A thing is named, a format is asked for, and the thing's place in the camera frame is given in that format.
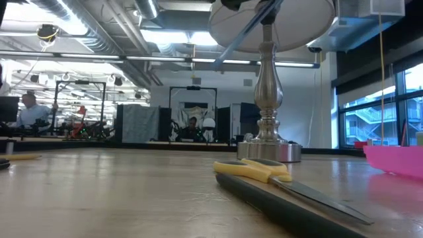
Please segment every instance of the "lamp base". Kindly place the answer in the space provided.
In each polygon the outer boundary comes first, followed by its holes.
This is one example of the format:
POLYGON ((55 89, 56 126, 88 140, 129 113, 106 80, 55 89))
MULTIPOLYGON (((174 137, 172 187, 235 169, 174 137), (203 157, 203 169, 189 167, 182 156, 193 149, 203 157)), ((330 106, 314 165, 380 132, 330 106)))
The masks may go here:
POLYGON ((240 142, 238 159, 269 159, 282 163, 301 161, 301 146, 290 143, 240 142))

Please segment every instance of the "man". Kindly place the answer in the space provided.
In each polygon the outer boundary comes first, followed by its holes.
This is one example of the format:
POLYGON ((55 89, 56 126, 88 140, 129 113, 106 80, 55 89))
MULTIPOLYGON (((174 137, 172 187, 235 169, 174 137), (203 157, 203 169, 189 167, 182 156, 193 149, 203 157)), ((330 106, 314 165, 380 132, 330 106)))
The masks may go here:
MULTIPOLYGON (((17 126, 27 126, 35 124, 37 119, 41 119, 45 122, 48 122, 48 116, 57 110, 59 106, 53 104, 53 108, 50 109, 47 106, 38 105, 36 102, 36 97, 32 94, 25 94, 22 96, 22 103, 25 105, 25 109, 20 112, 18 117, 17 126)), ((49 126, 40 128, 40 131, 47 130, 49 126)))
POLYGON ((204 141, 201 130, 196 127, 197 118, 195 116, 190 118, 189 125, 182 129, 180 138, 182 139, 193 139, 195 142, 204 141))

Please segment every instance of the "lamp shade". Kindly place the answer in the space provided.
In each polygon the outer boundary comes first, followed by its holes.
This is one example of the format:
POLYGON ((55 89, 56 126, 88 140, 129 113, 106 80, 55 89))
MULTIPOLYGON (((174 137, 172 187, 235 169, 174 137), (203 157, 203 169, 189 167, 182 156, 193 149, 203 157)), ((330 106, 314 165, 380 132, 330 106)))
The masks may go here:
MULTIPOLYGON (((232 11, 217 0, 211 6, 210 35, 223 47, 228 47, 238 33, 255 16, 260 0, 241 4, 238 11, 232 11)), ((335 17, 332 0, 285 0, 272 25, 273 41, 277 51, 282 52, 304 46, 325 33, 335 17)), ((245 37, 236 50, 258 52, 263 42, 262 25, 258 24, 245 37)))

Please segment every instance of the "pink bin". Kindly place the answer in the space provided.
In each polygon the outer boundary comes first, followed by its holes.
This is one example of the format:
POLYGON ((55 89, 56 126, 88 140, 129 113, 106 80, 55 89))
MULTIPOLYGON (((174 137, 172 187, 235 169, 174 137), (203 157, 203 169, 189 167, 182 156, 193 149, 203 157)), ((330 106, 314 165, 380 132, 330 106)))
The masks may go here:
POLYGON ((422 146, 364 146, 364 153, 373 168, 423 179, 422 146))

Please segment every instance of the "computer monitor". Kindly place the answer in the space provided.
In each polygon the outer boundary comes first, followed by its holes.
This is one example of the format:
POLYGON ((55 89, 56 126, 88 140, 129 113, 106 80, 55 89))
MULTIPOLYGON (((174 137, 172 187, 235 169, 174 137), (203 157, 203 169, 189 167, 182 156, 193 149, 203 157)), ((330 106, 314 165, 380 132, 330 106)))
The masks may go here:
POLYGON ((16 122, 19 97, 0 97, 0 122, 16 122))

